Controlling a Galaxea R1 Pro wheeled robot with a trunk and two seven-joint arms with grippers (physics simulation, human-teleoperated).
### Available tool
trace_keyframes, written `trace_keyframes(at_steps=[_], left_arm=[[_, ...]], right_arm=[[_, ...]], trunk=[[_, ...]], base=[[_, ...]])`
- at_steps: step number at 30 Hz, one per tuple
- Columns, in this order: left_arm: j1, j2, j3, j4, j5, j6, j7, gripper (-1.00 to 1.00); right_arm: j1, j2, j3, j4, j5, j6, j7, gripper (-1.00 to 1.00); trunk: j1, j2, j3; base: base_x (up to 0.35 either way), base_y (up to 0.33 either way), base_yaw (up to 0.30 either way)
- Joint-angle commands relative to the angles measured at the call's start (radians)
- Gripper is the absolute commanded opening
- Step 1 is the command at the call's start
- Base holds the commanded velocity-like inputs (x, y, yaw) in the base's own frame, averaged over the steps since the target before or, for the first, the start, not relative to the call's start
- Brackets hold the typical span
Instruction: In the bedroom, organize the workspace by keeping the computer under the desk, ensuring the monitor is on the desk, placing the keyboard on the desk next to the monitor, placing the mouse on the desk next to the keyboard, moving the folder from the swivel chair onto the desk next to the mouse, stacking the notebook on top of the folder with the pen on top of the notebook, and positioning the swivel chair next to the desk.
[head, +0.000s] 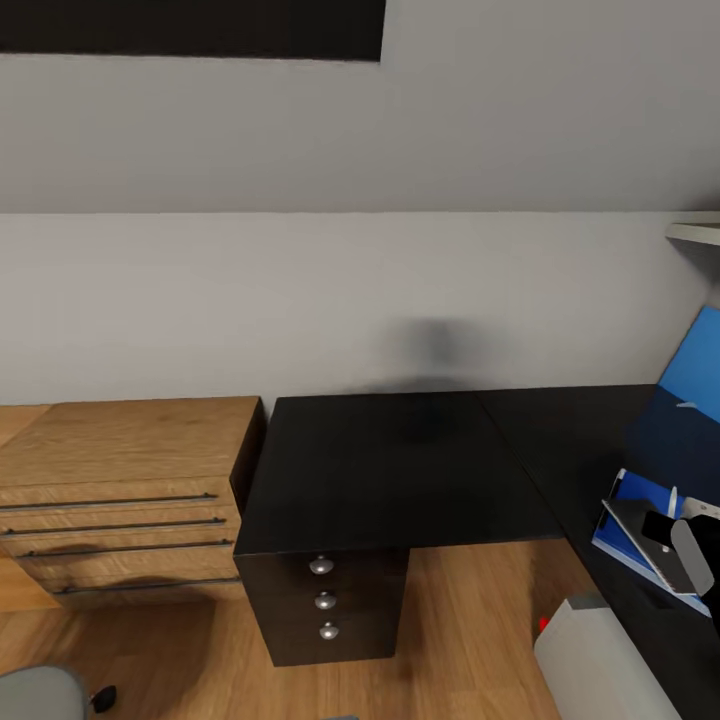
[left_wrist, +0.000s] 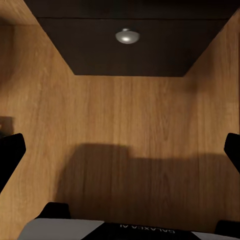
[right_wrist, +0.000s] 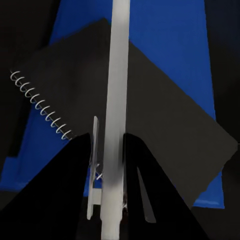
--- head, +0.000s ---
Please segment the notebook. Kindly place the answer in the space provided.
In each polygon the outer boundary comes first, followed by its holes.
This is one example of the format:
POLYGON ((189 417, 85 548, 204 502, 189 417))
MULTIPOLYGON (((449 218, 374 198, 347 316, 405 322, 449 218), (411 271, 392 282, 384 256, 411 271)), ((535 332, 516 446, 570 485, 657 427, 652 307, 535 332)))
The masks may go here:
POLYGON ((648 538, 646 534, 642 534, 646 514, 650 512, 661 514, 652 501, 649 499, 603 499, 602 502, 670 593, 673 595, 697 595, 676 550, 670 547, 666 548, 662 542, 657 542, 648 538))

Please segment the folder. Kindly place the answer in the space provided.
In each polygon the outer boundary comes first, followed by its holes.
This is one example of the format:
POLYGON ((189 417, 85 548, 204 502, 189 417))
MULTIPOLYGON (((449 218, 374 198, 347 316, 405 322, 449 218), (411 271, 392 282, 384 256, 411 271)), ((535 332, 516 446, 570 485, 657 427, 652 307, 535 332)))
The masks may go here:
MULTIPOLYGON (((663 515, 667 515, 672 492, 646 478, 621 468, 608 499, 649 499, 663 515)), ((686 499, 677 495, 675 519, 679 520, 680 514, 684 514, 682 504, 686 499)), ((606 507, 592 537, 592 544, 669 592, 665 584, 657 577, 657 573, 653 571, 649 562, 635 547, 630 537, 626 536, 626 533, 606 507)), ((711 618, 709 608, 701 601, 698 595, 675 595, 675 597, 711 618)))

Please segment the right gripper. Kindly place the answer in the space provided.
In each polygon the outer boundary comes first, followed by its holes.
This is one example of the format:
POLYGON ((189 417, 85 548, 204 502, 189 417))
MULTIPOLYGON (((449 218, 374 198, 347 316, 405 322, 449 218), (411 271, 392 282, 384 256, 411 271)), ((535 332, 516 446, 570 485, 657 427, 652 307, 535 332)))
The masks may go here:
POLYGON ((663 515, 663 513, 650 512, 646 514, 642 534, 646 534, 652 540, 662 542, 666 548, 670 547, 675 550, 672 545, 671 530, 677 521, 678 519, 675 519, 674 516, 670 518, 669 514, 663 515))

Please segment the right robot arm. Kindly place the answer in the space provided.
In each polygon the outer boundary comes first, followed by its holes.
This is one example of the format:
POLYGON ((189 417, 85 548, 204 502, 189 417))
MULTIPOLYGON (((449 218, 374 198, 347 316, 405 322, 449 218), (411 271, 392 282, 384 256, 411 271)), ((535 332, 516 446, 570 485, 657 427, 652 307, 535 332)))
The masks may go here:
POLYGON ((646 514, 642 534, 676 550, 720 630, 720 507, 687 497, 682 512, 679 520, 669 514, 646 514))

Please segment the swivel chair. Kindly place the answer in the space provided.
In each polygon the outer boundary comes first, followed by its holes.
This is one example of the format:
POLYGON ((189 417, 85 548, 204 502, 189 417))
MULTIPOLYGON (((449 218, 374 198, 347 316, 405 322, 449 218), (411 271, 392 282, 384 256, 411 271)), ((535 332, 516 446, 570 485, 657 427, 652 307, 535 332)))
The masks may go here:
POLYGON ((109 710, 116 688, 96 694, 71 666, 45 663, 0 675, 0 720, 88 720, 90 706, 96 714, 109 710))

